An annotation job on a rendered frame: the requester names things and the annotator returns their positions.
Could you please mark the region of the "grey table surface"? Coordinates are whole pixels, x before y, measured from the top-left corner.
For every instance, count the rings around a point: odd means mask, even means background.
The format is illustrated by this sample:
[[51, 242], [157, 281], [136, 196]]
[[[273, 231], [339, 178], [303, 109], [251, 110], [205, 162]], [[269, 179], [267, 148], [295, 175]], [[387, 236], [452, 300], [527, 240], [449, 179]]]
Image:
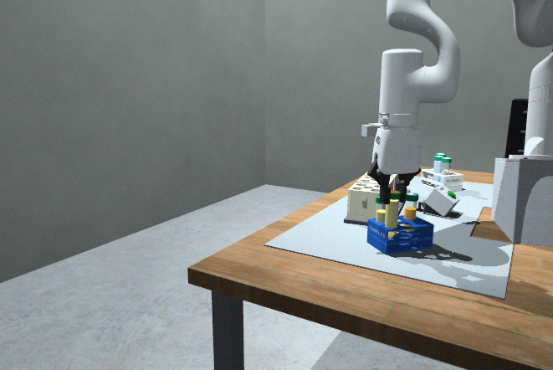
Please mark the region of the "grey table surface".
[[264, 246], [504, 300], [514, 244], [470, 236], [493, 189], [463, 182], [454, 219], [417, 211], [434, 224], [431, 249], [383, 254], [366, 242], [367, 226], [344, 223], [348, 195]]

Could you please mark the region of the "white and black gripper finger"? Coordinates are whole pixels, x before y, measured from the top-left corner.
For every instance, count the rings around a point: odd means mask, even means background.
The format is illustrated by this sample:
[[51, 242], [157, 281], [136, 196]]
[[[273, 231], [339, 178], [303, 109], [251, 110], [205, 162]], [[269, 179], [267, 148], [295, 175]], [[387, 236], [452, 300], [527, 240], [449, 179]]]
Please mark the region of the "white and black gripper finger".
[[367, 175], [374, 178], [380, 185], [380, 201], [384, 204], [389, 204], [390, 197], [391, 197], [391, 188], [388, 186], [389, 186], [391, 175], [386, 175], [381, 172], [378, 175], [376, 173], [378, 169], [377, 158], [378, 158], [378, 154], [374, 162], [371, 164], [371, 167], [368, 170]]
[[396, 185], [396, 191], [401, 192], [401, 198], [399, 202], [405, 203], [407, 196], [407, 186], [410, 184], [414, 176], [417, 176], [421, 172], [421, 168], [415, 173], [398, 174], [398, 182]]

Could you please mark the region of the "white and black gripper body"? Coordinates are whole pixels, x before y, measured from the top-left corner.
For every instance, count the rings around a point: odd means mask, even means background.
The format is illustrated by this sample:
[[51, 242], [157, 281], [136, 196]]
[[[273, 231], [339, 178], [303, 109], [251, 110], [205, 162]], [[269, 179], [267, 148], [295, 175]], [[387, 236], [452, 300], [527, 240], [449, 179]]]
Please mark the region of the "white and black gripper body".
[[378, 168], [386, 175], [415, 173], [420, 168], [421, 144], [419, 130], [413, 127], [378, 128], [373, 148]]

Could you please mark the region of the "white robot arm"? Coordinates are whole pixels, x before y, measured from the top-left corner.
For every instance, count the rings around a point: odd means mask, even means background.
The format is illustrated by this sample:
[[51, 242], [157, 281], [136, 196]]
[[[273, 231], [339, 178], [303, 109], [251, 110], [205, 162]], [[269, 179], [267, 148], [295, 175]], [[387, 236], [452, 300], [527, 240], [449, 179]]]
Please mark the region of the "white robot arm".
[[[553, 45], [553, 0], [511, 1], [519, 41], [532, 48]], [[417, 125], [421, 103], [447, 103], [458, 89], [458, 42], [448, 25], [433, 13], [430, 0], [387, 0], [387, 21], [394, 28], [429, 39], [438, 51], [438, 62], [424, 66], [423, 51], [417, 49], [385, 51], [379, 121], [361, 125], [362, 136], [376, 136], [381, 126]], [[553, 53], [531, 72], [525, 153], [509, 155], [513, 159], [524, 157], [553, 160]]]

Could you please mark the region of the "blue tube rack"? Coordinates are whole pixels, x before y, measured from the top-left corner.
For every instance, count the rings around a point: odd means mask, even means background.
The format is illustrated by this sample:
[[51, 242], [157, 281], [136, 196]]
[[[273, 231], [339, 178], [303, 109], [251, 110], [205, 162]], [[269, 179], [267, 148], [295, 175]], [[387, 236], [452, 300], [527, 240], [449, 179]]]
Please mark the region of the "blue tube rack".
[[[405, 219], [404, 215], [398, 216], [397, 228], [385, 227], [385, 223], [376, 222], [375, 218], [368, 219], [367, 243], [380, 250], [383, 254], [397, 254], [422, 249], [431, 249], [433, 244], [433, 230], [431, 224], [416, 216], [416, 219]], [[401, 226], [409, 224], [411, 226]], [[415, 229], [407, 232], [405, 229]], [[388, 239], [388, 232], [398, 233], [392, 240]], [[424, 237], [423, 237], [424, 236]], [[409, 239], [407, 239], [408, 237]]]

